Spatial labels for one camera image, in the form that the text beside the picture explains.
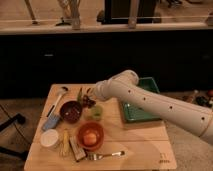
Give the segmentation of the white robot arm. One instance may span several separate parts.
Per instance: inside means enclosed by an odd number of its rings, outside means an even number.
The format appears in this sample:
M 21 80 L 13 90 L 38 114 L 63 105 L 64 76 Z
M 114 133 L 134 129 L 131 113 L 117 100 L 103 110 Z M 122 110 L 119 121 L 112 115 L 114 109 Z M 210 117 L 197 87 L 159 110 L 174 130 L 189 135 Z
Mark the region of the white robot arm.
M 137 86 L 138 82 L 139 77 L 133 70 L 125 70 L 97 82 L 93 92 L 100 101 L 115 97 L 158 115 L 213 145 L 212 109 L 144 90 Z

